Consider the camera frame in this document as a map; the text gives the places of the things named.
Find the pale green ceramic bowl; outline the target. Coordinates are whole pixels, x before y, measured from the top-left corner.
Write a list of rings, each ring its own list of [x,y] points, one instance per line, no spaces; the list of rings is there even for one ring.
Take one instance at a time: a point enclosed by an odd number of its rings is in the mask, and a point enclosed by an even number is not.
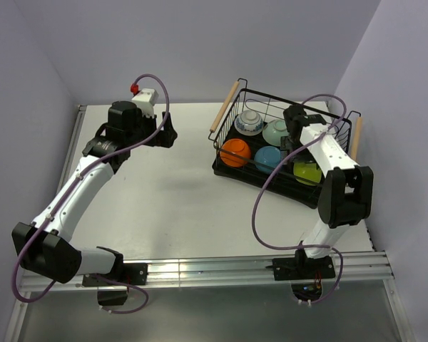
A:
[[[280,147],[281,138],[289,135],[286,123],[283,119],[276,119],[269,122],[262,131],[263,139],[268,145]]]

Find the blue ceramic bowl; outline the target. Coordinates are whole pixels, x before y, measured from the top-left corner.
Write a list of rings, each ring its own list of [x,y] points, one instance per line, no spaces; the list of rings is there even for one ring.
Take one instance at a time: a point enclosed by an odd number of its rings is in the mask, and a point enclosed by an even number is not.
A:
[[[280,150],[270,145],[260,148],[254,156],[255,167],[267,175],[273,172],[280,161]]]

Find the white square bowl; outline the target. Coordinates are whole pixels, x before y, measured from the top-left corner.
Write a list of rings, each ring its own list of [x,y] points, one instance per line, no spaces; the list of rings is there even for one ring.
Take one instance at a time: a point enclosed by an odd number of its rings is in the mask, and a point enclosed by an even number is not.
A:
[[[318,185],[322,180],[322,170],[316,163],[295,162],[293,175],[299,183],[309,186]]]

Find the blue white patterned bowl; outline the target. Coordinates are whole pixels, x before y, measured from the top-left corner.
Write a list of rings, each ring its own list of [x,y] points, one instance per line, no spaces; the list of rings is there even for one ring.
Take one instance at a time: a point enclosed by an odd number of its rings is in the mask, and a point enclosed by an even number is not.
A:
[[[259,113],[254,110],[244,110],[237,115],[234,126],[236,130],[245,136],[255,136],[262,132],[264,121]]]

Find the orange bowl white inside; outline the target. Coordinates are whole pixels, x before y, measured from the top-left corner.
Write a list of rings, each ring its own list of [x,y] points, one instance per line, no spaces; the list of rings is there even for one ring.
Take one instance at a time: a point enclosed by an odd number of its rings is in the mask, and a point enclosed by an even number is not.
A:
[[[221,147],[220,159],[229,167],[243,167],[251,157],[250,147],[239,138],[229,139]]]

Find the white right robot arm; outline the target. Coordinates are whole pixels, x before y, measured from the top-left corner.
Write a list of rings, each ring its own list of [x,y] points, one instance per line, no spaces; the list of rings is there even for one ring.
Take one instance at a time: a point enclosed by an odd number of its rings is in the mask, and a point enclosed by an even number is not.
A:
[[[286,108],[283,117],[292,148],[308,151],[324,176],[317,205],[319,219],[302,241],[305,254],[294,262],[296,273],[308,278],[319,269],[318,259],[326,257],[350,227],[369,217],[374,174],[341,148],[320,114],[308,114],[297,104]]]

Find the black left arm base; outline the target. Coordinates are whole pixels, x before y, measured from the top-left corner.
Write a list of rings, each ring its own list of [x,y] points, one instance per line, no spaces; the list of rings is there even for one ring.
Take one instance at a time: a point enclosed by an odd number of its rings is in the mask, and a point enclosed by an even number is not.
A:
[[[109,274],[84,275],[82,287],[97,288],[97,302],[101,306],[123,306],[128,300],[132,286],[143,286],[146,284],[148,265],[146,263],[125,263],[116,271]],[[100,287],[117,286],[121,283],[125,290],[107,291]]]

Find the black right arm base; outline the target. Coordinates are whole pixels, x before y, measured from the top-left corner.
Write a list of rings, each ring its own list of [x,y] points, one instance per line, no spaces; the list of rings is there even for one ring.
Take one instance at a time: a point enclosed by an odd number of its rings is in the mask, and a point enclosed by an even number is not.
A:
[[[272,269],[275,281],[334,279],[335,267],[332,259],[326,256],[322,259],[307,259],[298,261],[295,257],[276,258],[268,266]]]

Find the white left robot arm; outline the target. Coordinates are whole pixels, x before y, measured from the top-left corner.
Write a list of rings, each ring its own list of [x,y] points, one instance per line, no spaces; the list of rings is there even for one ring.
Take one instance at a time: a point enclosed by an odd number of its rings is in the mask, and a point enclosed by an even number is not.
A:
[[[75,171],[31,223],[18,223],[11,237],[17,266],[65,284],[78,275],[99,274],[107,284],[124,278],[123,255],[106,247],[77,249],[73,233],[101,188],[140,146],[170,148],[177,133],[165,110],[157,123],[150,100],[116,101],[107,121],[82,151]]]

